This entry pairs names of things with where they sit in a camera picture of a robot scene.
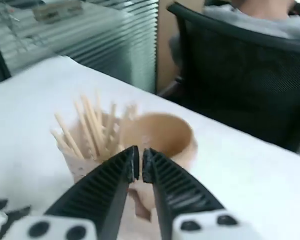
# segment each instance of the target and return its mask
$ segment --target window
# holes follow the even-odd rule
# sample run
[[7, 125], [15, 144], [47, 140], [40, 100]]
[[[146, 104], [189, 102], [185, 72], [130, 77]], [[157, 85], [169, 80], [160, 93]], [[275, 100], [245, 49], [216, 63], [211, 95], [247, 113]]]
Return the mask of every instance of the window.
[[45, 58], [154, 92], [159, 0], [0, 0], [0, 52], [12, 75]]

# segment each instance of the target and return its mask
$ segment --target black screw hole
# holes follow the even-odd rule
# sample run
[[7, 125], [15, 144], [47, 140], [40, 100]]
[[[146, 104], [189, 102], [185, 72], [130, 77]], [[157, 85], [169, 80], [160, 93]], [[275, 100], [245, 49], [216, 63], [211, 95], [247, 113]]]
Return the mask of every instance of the black screw hole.
[[86, 228], [84, 226], [74, 226], [66, 233], [66, 240], [81, 240], [86, 236]]
[[199, 231], [201, 230], [201, 226], [196, 223], [195, 221], [184, 221], [181, 224], [181, 228], [182, 231], [188, 231], [188, 232], [192, 232], [192, 231]]
[[217, 224], [223, 226], [235, 226], [238, 225], [237, 220], [235, 220], [232, 216], [222, 215], [217, 218]]
[[49, 230], [50, 224], [47, 221], [40, 221], [32, 225], [29, 229], [29, 236], [31, 238], [39, 238], [45, 235]]

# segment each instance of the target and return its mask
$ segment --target mesh chair back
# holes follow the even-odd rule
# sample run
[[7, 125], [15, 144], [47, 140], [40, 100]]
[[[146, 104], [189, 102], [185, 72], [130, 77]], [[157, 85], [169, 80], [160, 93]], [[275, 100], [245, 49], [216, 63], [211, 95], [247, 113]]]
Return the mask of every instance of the mesh chair back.
[[174, 3], [186, 107], [264, 141], [300, 143], [300, 41], [242, 29]]

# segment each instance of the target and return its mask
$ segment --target white tablecloth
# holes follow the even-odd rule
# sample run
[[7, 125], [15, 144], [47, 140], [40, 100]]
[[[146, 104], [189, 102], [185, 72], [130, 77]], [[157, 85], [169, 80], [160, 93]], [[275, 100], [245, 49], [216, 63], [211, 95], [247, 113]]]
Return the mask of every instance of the white tablecloth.
[[71, 186], [49, 129], [57, 127], [54, 112], [73, 122], [73, 100], [81, 93], [93, 99], [95, 88], [105, 110], [111, 101], [121, 111], [136, 102], [140, 112], [168, 112], [185, 119], [198, 143], [190, 172], [264, 239], [300, 240], [299, 155], [67, 57], [45, 60], [0, 84], [0, 197], [8, 197], [11, 208], [31, 204], [35, 213], [42, 213]]

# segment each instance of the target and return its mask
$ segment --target gray shirt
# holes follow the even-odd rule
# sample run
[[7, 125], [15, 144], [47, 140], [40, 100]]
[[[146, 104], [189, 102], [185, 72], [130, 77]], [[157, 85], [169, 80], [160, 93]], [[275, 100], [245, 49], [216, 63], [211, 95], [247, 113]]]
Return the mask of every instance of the gray shirt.
[[[205, 6], [203, 14], [210, 18], [254, 32], [286, 39], [300, 39], [299, 15], [290, 16], [284, 20], [258, 19], [244, 14], [230, 4]], [[174, 62], [181, 67], [182, 62], [178, 35], [170, 39], [169, 46]]]

